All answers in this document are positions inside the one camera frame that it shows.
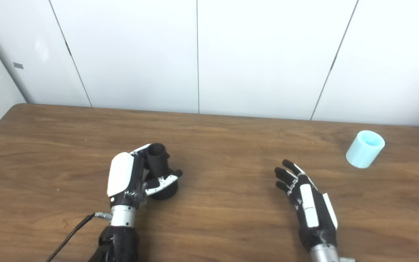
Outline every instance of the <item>black cylinder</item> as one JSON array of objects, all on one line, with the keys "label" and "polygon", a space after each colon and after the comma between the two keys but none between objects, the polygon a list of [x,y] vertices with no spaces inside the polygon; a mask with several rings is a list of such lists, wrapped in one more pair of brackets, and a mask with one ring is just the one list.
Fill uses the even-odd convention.
[{"label": "black cylinder", "polygon": [[[145,181],[166,176],[173,173],[173,170],[168,165],[169,154],[166,152],[164,144],[153,143],[147,148],[147,163],[150,172],[145,177]],[[149,197],[155,200],[165,200],[171,198],[176,194],[178,189],[177,181],[161,190],[160,192],[150,195]]]}]

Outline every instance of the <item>black cable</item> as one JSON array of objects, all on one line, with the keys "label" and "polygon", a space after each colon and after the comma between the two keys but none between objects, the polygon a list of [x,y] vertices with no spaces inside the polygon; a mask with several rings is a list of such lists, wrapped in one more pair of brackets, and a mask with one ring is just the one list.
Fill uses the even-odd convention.
[{"label": "black cable", "polygon": [[85,226],[85,224],[87,224],[88,221],[90,221],[93,217],[95,217],[95,213],[86,216],[82,221],[80,221],[80,223],[77,226],[75,226],[75,228],[72,230],[72,232],[70,232],[70,234],[59,245],[59,247],[51,254],[51,256],[48,257],[46,262],[50,262],[51,260],[53,260],[53,258],[58,254],[58,252],[60,252],[60,250],[65,246],[65,244],[67,244],[67,242],[70,240],[70,238],[73,236],[73,234],[75,234],[75,232],[77,232],[79,229],[81,229],[83,226]]}]

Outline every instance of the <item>wood grain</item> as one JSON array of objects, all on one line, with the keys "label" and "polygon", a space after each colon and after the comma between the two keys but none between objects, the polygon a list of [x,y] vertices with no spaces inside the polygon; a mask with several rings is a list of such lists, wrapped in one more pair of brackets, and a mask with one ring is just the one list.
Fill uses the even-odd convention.
[{"label": "wood grain", "polygon": [[[386,147],[368,169],[344,155],[356,133]],[[0,121],[0,261],[44,261],[87,214],[108,211],[111,159],[150,142],[180,168],[177,195],[138,210],[146,262],[309,261],[274,168],[297,163],[339,219],[341,255],[419,261],[419,128],[21,104]],[[106,222],[55,261],[86,261]]]}]

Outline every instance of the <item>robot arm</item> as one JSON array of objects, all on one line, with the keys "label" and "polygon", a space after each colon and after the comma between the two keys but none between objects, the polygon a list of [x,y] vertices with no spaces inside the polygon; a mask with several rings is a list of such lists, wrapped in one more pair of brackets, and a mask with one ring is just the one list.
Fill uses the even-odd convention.
[{"label": "robot arm", "polygon": [[101,233],[99,246],[89,262],[138,260],[140,239],[133,227],[137,209],[149,195],[162,194],[158,199],[173,196],[183,174],[168,168],[168,157],[162,144],[146,144],[113,158],[107,189],[112,215],[103,215],[110,223]]},{"label": "robot arm", "polygon": [[296,209],[300,224],[298,235],[313,262],[354,262],[337,253],[336,214],[326,194],[321,194],[308,175],[296,164],[284,160],[274,172],[280,180],[276,186],[282,189]]}]

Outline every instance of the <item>light blue cup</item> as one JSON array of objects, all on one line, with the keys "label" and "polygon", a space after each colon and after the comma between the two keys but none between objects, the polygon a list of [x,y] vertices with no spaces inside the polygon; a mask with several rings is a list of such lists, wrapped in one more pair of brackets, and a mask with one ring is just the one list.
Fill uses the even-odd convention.
[{"label": "light blue cup", "polygon": [[366,168],[371,165],[385,145],[384,139],[377,133],[368,130],[359,131],[346,153],[347,161],[354,167]]}]

